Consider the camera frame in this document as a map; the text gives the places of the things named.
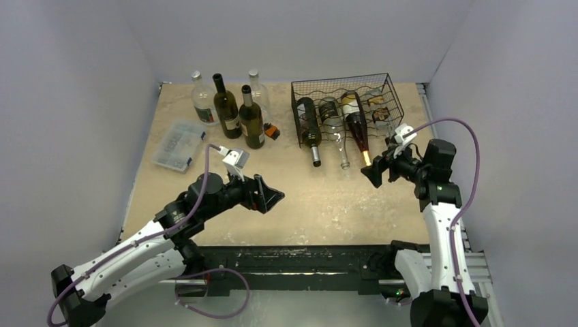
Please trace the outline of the green bottle silver cap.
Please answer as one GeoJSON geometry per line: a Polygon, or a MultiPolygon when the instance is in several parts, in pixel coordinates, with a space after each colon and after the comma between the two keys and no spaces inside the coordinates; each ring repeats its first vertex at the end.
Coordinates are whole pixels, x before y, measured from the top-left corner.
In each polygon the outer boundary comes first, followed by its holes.
{"type": "Polygon", "coordinates": [[[311,152],[311,160],[314,167],[321,166],[321,158],[318,146],[322,141],[320,128],[318,126],[316,107],[314,101],[309,97],[302,97],[297,101],[297,109],[305,114],[305,122],[302,124],[301,138],[303,144],[307,145],[311,152]]]}

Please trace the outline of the clear glass bottle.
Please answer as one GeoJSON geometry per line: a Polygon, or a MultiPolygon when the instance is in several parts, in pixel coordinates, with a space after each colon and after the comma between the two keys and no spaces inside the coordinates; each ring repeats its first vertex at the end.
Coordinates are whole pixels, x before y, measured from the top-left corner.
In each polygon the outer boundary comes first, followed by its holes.
{"type": "Polygon", "coordinates": [[[191,78],[194,84],[191,92],[192,104],[200,122],[208,126],[218,125],[219,117],[213,103],[215,90],[203,80],[198,70],[191,73],[191,78]]]}
{"type": "Polygon", "coordinates": [[[264,123],[271,123],[271,103],[268,89],[259,80],[259,71],[256,68],[249,70],[248,76],[253,101],[261,107],[264,123]]]}

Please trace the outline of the dark green wine bottle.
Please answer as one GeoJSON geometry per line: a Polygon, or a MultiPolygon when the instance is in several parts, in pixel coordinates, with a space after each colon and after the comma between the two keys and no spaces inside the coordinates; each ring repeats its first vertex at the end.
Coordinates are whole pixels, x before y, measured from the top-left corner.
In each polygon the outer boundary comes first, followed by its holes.
{"type": "Polygon", "coordinates": [[[222,126],[225,137],[229,139],[239,138],[242,134],[239,109],[234,95],[226,89],[223,76],[219,73],[213,74],[216,94],[213,103],[222,126]]]}

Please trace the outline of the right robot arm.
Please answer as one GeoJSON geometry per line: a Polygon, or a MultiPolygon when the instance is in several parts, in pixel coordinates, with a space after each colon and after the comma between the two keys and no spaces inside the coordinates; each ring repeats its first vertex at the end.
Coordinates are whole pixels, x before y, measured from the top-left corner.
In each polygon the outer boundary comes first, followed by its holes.
{"type": "Polygon", "coordinates": [[[414,184],[414,194],[427,227],[431,264],[416,250],[402,249],[383,258],[382,267],[391,277],[402,276],[412,302],[412,326],[480,326],[489,313],[487,299],[476,294],[467,267],[461,235],[459,187],[451,182],[455,145],[445,140],[428,142],[422,159],[410,148],[398,153],[392,145],[370,166],[361,168],[372,185],[403,178],[414,184]]]}

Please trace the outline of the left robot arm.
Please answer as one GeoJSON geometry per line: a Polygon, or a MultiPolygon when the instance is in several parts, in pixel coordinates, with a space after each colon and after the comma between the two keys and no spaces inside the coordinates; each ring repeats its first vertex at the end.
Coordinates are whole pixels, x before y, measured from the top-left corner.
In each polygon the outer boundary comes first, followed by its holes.
{"type": "Polygon", "coordinates": [[[285,196],[259,174],[228,178],[224,183],[218,174],[201,174],[131,238],[86,264],[56,267],[51,272],[55,303],[48,325],[55,326],[55,309],[61,310],[67,326],[94,325],[105,315],[112,289],[129,290],[129,273],[146,262],[154,270],[168,268],[175,277],[196,278],[206,265],[191,238],[204,230],[205,222],[237,205],[265,214],[285,196]]]}

